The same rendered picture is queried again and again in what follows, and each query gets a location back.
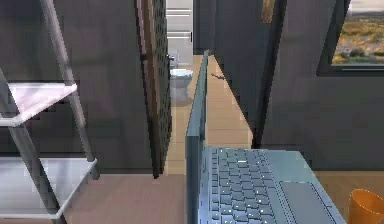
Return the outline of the brown framed wall picture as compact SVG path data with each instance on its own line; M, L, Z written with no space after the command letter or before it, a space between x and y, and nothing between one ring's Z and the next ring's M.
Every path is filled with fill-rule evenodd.
M261 22L262 23L271 23L273 18L275 0L263 0L262 12L261 12Z

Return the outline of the grey open laptop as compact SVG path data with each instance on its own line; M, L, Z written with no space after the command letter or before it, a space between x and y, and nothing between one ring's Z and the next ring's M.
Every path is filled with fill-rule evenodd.
M300 152L205 143L207 67L185 136L186 224L347 224Z

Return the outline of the orange bin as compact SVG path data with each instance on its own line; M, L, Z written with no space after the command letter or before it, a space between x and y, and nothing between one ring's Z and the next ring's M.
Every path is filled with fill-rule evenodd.
M350 194L348 224L380 224L384 221L384 198L365 190Z

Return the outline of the white toilet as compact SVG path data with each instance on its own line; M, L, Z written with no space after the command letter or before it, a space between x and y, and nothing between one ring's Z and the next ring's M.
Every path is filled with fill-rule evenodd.
M182 102L188 99L188 85L192 81L193 71L179 67L179 53L171 51L168 55L175 57L175 61L169 61L170 68L170 95L174 102Z

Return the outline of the grey metal shelf unit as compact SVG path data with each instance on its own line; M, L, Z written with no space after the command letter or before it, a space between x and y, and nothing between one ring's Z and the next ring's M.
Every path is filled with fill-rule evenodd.
M99 177L53 0L40 0L61 82L9 82L0 71L0 128L10 132L19 155L0 156L0 219L46 219L67 224L64 213L87 177ZM85 153L83 158L42 158L25 123L67 98Z

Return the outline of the black framed window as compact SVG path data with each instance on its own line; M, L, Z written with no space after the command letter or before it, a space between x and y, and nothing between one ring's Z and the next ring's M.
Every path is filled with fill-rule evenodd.
M317 75L384 77L384 0L335 0Z

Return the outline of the dark brown room door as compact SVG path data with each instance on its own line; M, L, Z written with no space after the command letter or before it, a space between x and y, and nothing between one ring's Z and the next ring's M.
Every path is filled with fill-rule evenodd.
M172 133L166 0L135 0L153 177L164 173Z

